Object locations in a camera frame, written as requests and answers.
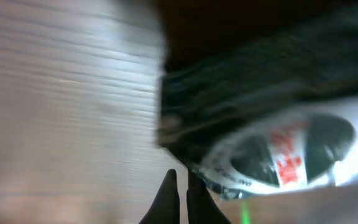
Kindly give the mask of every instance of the wooden surface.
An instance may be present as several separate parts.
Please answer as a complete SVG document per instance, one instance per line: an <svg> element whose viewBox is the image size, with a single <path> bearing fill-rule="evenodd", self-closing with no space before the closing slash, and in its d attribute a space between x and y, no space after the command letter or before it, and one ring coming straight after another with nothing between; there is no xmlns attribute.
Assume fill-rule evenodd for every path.
<svg viewBox="0 0 358 224"><path fill-rule="evenodd" d="M154 143L166 53L152 6L167 8L146 0L0 0L0 223L137 223L171 168L186 223L186 170ZM167 23L164 30L191 42L186 21L172 26L184 31ZM239 42L214 50L207 44L221 39L203 45L203 38L187 48L168 41L167 68ZM189 49L198 53L187 57ZM294 208L284 201L252 200L254 223L279 223ZM222 210L239 223L240 207Z"/></svg>

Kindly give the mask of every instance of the packaging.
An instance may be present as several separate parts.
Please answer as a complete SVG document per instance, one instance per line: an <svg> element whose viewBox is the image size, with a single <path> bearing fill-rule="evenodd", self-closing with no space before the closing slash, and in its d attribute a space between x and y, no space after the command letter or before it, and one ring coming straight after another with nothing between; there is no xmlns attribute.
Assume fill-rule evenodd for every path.
<svg viewBox="0 0 358 224"><path fill-rule="evenodd" d="M358 4L162 78L158 143L222 198L358 180Z"/></svg>

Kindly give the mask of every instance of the green light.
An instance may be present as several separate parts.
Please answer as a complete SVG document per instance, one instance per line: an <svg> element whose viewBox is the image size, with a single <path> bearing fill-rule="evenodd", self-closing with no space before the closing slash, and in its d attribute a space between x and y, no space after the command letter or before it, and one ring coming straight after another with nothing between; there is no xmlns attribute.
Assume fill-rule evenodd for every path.
<svg viewBox="0 0 358 224"><path fill-rule="evenodd" d="M241 216L242 216L242 224L251 224L248 206L246 203L242 204Z"/></svg>

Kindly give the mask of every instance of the table surface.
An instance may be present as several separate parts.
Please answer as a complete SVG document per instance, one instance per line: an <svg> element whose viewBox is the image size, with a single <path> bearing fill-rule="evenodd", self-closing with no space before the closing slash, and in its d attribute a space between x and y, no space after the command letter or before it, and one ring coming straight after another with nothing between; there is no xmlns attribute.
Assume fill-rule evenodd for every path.
<svg viewBox="0 0 358 224"><path fill-rule="evenodd" d="M188 36L191 20L166 20L182 32L163 28L153 6L170 8L166 1L0 0L0 223L138 223L168 169L178 172L187 223L186 170L154 139L158 78L166 55L165 67L177 68L242 36L212 50L222 32L193 27L211 37L203 41ZM165 41L163 30L195 41L186 49ZM288 223L305 197L248 205L254 223ZM239 223L241 203L219 206Z"/></svg>

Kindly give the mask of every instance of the wooden table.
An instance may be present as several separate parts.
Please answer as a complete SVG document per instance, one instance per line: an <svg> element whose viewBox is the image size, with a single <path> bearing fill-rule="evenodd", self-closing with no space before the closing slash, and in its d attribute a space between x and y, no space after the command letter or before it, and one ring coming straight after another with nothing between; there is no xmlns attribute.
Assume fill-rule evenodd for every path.
<svg viewBox="0 0 358 224"><path fill-rule="evenodd" d="M311 2L298 7L324 5ZM171 168L178 172L181 222L187 222L186 170L154 140L164 46L170 47L166 67L173 69L245 37L242 32L228 44L222 35L235 35L244 21L222 32L213 28L216 22L198 29L200 20L191 22L196 11L186 10L189 1L178 4L0 0L0 223L137 223ZM219 8L217 1L211 6ZM169 10L187 19L169 19ZM205 12L204 20L214 17ZM289 25L290 16L284 17ZM205 42L206 36L216 38ZM245 40L258 36L255 31ZM254 223L279 223L285 215L271 211L284 200L250 201ZM232 202L222 210L238 223L239 208Z"/></svg>

